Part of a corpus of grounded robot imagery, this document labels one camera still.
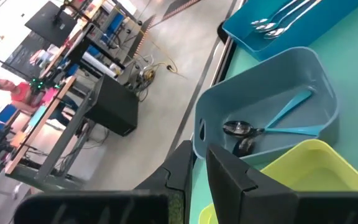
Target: spoon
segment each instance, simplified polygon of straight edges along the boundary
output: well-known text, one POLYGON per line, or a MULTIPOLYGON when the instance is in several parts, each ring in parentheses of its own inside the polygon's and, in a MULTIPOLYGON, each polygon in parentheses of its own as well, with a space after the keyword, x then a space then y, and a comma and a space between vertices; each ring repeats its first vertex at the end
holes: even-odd
POLYGON ((282 35, 285 31, 287 31, 290 26, 297 21, 300 17, 302 17, 303 15, 305 15, 305 13, 307 13, 311 8, 315 7, 315 5, 317 5, 317 3, 321 2, 321 0, 316 0, 313 4, 311 4, 307 9, 305 9, 301 14, 299 14, 299 16, 297 16, 291 23, 289 23, 289 25, 287 25, 286 27, 282 27, 282 28, 278 28, 275 30, 272 30, 268 33, 266 33, 264 35, 265 39, 274 39, 279 37, 280 35, 282 35))
POLYGON ((292 133, 317 136, 323 125, 300 127, 300 128, 254 128, 245 121, 228 121, 223 125, 223 132, 237 138, 256 137, 262 133, 292 133))
POLYGON ((232 153, 238 158, 249 156, 252 154, 252 151, 254 150, 254 146, 255 144, 253 138, 240 139, 234 146, 232 153))
POLYGON ((270 22, 274 19, 275 16, 277 16, 280 12, 284 11, 286 8, 290 7, 293 3, 295 3, 297 0, 292 0, 290 1, 288 4, 286 4, 285 6, 283 6, 281 9, 279 9, 273 16, 271 16, 269 19, 260 19, 254 22, 251 22, 251 26, 253 27, 257 27, 260 26, 262 24, 265 24, 267 22, 270 22))
MULTIPOLYGON (((288 112, 292 109, 296 108, 302 102, 307 100, 309 97, 312 96, 312 91, 310 90, 302 90, 297 93, 281 110, 274 116, 274 118, 266 125, 265 128, 269 128, 281 118, 283 118, 288 112)), ((223 131, 226 134, 232 135, 234 137, 243 138, 246 133, 250 131, 250 129, 245 129, 244 125, 242 125, 241 121, 232 121, 226 122, 223 125, 223 131)))
POLYGON ((304 0, 301 4, 297 5, 295 8, 293 8, 291 11, 289 11, 287 14, 285 14, 278 22, 269 22, 268 24, 260 25, 255 28, 255 32, 268 32, 271 30, 276 29, 282 21, 284 21, 285 18, 293 14, 295 11, 300 9, 302 6, 304 6, 306 3, 310 2, 310 0, 304 0))

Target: light blue plastic bin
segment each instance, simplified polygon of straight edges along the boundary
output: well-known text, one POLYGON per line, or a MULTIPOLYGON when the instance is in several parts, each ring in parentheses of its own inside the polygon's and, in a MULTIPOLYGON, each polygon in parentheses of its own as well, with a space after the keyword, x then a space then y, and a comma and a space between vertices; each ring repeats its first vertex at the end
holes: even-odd
MULTIPOLYGON (((288 24, 314 1, 310 1, 291 17, 286 18, 282 25, 288 24)), ((322 0, 276 39, 266 40, 263 34, 254 32, 254 28, 250 25, 252 21, 269 18, 287 2, 289 0, 248 0, 224 23, 223 29, 238 46, 261 61, 291 47, 309 46, 358 7, 358 0, 322 0)))
POLYGON ((232 151, 238 139, 223 132, 226 121, 247 121, 256 128, 263 128, 306 88, 313 95, 274 128, 323 125, 319 136, 266 133, 257 137, 254 153, 244 158, 256 165, 273 161, 306 139, 335 143, 339 129, 335 92, 316 53, 306 47, 295 47, 213 86, 200 96, 195 113, 195 154, 204 159, 207 146, 212 143, 232 151))

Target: electrical cord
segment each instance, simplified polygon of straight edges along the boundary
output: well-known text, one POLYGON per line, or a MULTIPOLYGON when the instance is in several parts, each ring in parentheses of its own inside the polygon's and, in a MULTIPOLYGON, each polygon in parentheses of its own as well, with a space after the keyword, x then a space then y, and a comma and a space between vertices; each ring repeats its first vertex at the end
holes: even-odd
POLYGON ((79 76, 81 76, 81 77, 83 77, 83 78, 85 78, 85 79, 87 79, 87 80, 89 80, 89 81, 91 81, 91 82, 93 82, 93 83, 96 83, 96 82, 97 82, 97 81, 92 80, 90 77, 86 77, 86 76, 81 75, 81 74, 79 74, 79 73, 75 73, 75 75, 79 75, 79 76))
POLYGON ((158 68, 159 65, 152 65, 150 68, 144 70, 142 75, 136 74, 136 77, 134 77, 135 80, 132 80, 131 78, 129 79, 129 83, 133 87, 130 90, 136 94, 139 102, 143 102, 147 98, 147 95, 149 94, 149 86, 154 81, 158 68))
POLYGON ((49 155, 49 153, 46 153, 46 152, 36 152, 36 151, 30 151, 30 150, 28 150, 26 153, 35 154, 38 156, 48 156, 49 155))
MULTIPOLYGON (((104 142, 106 141, 106 139, 108 138, 109 136, 109 131, 107 128, 104 129, 104 138, 103 140, 101 141, 95 141, 97 144, 93 145, 93 146, 90 146, 90 147, 83 147, 82 149, 92 149, 92 148, 95 148, 95 147, 99 147, 99 146, 102 146, 104 144, 104 142)), ((68 159, 74 155, 76 152, 78 152, 79 150, 81 149, 75 149, 74 151, 71 151, 69 154, 63 156, 62 158, 62 161, 56 166, 56 168, 60 171, 60 172, 64 172, 66 166, 67 166, 67 162, 68 162, 68 159)))
POLYGON ((107 37, 108 38, 108 42, 106 43, 108 46, 115 44, 117 46, 121 46, 122 42, 121 39, 119 38, 118 34, 116 31, 112 32, 112 37, 107 37))
MULTIPOLYGON (((118 13, 120 13, 121 15, 124 16, 124 19, 127 19, 128 16, 126 16, 124 13, 122 13, 117 7, 114 7, 113 8, 114 10, 116 10, 118 13)), ((146 36, 146 33, 142 31, 142 29, 139 29, 139 32, 143 34, 143 36, 145 37, 146 36)), ((167 52, 165 50, 163 50, 161 47, 159 47, 152 39, 150 39, 151 43, 154 44, 154 46, 156 46, 156 48, 158 48, 172 63, 172 65, 169 65, 167 62, 159 62, 157 63, 156 65, 165 65, 167 67, 167 69, 176 74, 176 75, 179 75, 183 78, 186 78, 185 76, 183 75, 180 75, 179 72, 178 72, 178 67, 177 65, 175 64, 175 62, 173 61, 173 59, 169 56, 169 54, 167 54, 167 52)))

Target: blue plastic bin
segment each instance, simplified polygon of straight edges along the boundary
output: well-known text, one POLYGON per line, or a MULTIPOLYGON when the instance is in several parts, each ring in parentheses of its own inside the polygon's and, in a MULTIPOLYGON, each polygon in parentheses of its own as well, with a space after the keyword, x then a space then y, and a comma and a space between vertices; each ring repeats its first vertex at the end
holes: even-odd
POLYGON ((269 121, 301 90, 312 96, 289 112, 274 128, 323 125, 319 136, 270 134, 256 138, 250 164, 271 162, 306 139, 333 144, 339 129, 337 98, 314 51, 306 47, 288 49, 241 74, 206 90, 195 111, 193 150, 204 159, 208 144, 232 151, 238 139, 223 132, 227 121, 247 121, 256 128, 269 121))
MULTIPOLYGON (((310 1, 291 17, 286 18, 280 27, 285 27, 314 1, 310 1)), ((223 29, 238 46, 261 61, 291 47, 309 46, 358 7, 358 0, 322 0, 276 39, 266 40, 263 38, 264 34, 254 32, 254 28, 250 25, 251 22, 269 18, 287 2, 289 0, 248 0, 224 23, 223 29)))

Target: gray floor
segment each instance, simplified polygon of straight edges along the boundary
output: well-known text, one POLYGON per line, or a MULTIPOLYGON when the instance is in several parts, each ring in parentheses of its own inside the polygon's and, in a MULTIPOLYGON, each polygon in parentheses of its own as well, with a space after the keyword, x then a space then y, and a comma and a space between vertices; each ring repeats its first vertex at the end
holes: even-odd
MULTIPOLYGON (((171 2, 132 0, 140 20, 145 21, 155 14, 154 23, 161 20, 171 2)), ((129 190, 142 182, 166 158, 186 110, 191 113, 177 136, 178 143, 191 138, 194 111, 189 103, 197 86, 202 92, 212 82, 223 51, 222 43, 216 46, 216 27, 225 18, 231 4, 232 0, 201 0, 150 29, 139 53, 143 56, 152 54, 156 62, 173 65, 171 58, 180 75, 169 72, 165 65, 160 66, 147 98, 139 105, 138 128, 124 138, 110 133, 102 146, 81 151, 70 173, 89 179, 86 190, 129 190)), ((93 84, 81 75, 79 79, 89 86, 93 84)), ((44 139, 56 138, 47 130, 44 135, 44 139)), ((98 126, 93 139, 103 137, 103 128, 98 126)), ((3 189, 12 190, 16 184, 13 180, 4 181, 3 189)), ((3 204, 0 206, 0 224, 11 219, 18 203, 0 195, 0 205, 3 204)))
MULTIPOLYGON (((151 10, 147 8, 144 13, 163 15, 169 2, 151 0, 148 5, 151 10)), ((133 3, 138 8, 147 5, 140 0, 133 0, 133 3)), ((158 69, 147 99, 139 106, 138 128, 128 137, 113 134, 107 140, 108 148, 88 189, 132 189, 164 161, 206 61, 214 51, 216 28, 225 18, 231 3, 231 0, 202 0, 151 28, 140 54, 152 53, 157 62, 171 63, 169 56, 185 78, 168 72, 164 66, 158 69)), ((222 49, 220 45, 215 53, 206 86, 211 83, 222 49)), ((189 139, 191 132, 190 119, 181 138, 189 139)))

